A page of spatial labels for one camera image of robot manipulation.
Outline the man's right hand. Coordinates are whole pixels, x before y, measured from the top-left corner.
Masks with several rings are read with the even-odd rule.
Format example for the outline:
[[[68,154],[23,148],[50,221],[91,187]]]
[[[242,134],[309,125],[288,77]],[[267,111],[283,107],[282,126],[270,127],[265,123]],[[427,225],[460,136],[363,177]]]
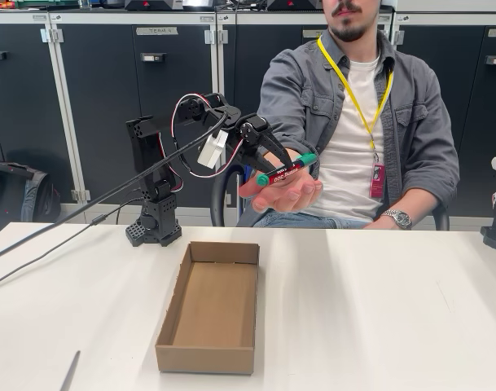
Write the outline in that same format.
[[[257,213],[273,209],[280,213],[296,212],[307,208],[316,201],[323,189],[323,184],[314,179],[308,169],[301,169],[282,181],[260,187],[256,176],[239,188],[239,195],[251,200],[251,206]]]

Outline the man's left hand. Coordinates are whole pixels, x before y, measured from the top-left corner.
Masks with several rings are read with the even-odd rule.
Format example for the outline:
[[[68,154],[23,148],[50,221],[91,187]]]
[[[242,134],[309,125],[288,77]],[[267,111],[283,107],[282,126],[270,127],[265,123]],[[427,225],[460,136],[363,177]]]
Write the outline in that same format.
[[[394,221],[390,217],[381,216],[377,220],[364,226],[364,229],[369,230],[389,230],[395,226]]]

